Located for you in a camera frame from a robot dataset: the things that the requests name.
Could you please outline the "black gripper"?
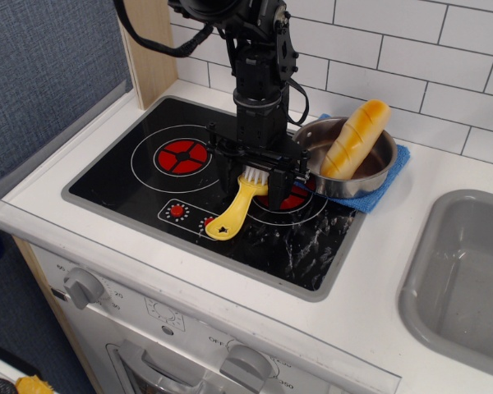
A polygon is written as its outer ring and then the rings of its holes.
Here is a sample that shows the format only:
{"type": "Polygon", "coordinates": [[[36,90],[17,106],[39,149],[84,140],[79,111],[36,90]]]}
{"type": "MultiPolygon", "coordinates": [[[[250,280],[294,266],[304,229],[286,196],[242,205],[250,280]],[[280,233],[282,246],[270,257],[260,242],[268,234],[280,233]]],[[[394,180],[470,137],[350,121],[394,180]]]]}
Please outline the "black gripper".
{"type": "Polygon", "coordinates": [[[213,120],[206,125],[210,135],[207,149],[217,163],[223,191],[237,191],[243,166],[269,172],[269,210],[277,211],[289,196],[295,179],[309,177],[310,154],[287,133],[288,123],[300,126],[308,116],[294,121],[288,115],[288,99],[273,102],[236,101],[231,121],[213,120]]]}

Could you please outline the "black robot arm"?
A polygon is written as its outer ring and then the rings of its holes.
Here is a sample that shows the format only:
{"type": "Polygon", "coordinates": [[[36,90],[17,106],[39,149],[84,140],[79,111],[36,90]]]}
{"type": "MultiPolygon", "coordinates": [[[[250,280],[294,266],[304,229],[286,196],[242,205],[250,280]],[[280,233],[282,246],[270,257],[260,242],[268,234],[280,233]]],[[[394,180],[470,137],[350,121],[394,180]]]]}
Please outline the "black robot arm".
{"type": "Polygon", "coordinates": [[[232,193],[242,167],[268,177],[268,206],[280,209],[297,178],[306,178],[310,155],[288,135],[289,91],[299,54],[290,37],[283,1],[171,1],[185,18],[218,30],[225,40],[236,81],[233,121],[212,121],[210,148],[218,161],[222,187],[232,193]]]}

